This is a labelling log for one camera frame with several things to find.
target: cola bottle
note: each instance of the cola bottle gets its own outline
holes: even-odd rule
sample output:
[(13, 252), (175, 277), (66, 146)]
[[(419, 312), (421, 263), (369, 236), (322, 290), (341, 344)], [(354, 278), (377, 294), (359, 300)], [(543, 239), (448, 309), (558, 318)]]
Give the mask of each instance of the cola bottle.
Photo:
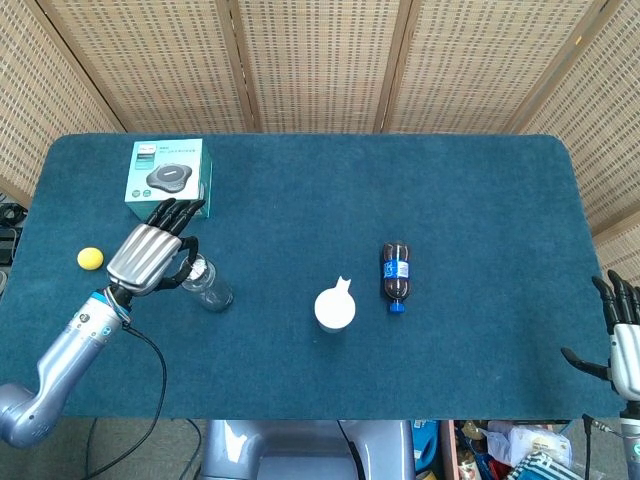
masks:
[(402, 303), (411, 291), (409, 286), (409, 246), (402, 242), (385, 243), (382, 248), (384, 261), (384, 291), (391, 298), (389, 310), (404, 312)]

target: tennis ball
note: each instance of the tennis ball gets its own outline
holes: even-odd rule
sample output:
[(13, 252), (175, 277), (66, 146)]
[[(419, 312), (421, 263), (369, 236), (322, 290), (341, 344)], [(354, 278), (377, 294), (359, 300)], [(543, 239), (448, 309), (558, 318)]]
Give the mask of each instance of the tennis ball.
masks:
[(78, 253), (78, 265), (85, 270), (96, 270), (102, 266), (104, 255), (95, 247), (87, 247)]

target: box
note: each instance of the box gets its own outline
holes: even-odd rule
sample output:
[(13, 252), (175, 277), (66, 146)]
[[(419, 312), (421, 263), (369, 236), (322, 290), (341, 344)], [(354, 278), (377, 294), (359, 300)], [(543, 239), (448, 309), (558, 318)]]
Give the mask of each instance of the box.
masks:
[(196, 217), (211, 213), (211, 156), (201, 138), (133, 144), (124, 201), (146, 220), (162, 200), (205, 199)]

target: clear plastic bottle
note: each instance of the clear plastic bottle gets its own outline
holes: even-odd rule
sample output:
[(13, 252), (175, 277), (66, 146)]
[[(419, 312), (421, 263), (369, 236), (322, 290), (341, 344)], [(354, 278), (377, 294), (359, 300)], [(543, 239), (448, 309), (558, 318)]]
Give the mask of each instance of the clear plastic bottle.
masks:
[(221, 312), (233, 302), (233, 292), (227, 282), (220, 278), (215, 265), (200, 254), (193, 263), (191, 274), (182, 282), (182, 287), (212, 312)]

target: wicker panel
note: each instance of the wicker panel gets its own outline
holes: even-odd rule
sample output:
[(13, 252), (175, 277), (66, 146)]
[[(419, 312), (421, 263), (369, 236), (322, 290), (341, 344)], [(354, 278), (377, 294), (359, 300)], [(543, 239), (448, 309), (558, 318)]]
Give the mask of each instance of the wicker panel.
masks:
[(640, 202), (640, 3), (627, 0), (525, 127), (569, 148), (592, 227)]
[(613, 269), (640, 285), (640, 226), (598, 245), (597, 252), (603, 272)]
[(398, 0), (239, 4), (265, 131), (373, 131)]
[(22, 0), (0, 0), (0, 62), (0, 177), (28, 204), (56, 138), (120, 127)]
[(213, 0), (43, 3), (128, 129), (244, 131)]
[(425, 1), (389, 129), (503, 131), (590, 3)]

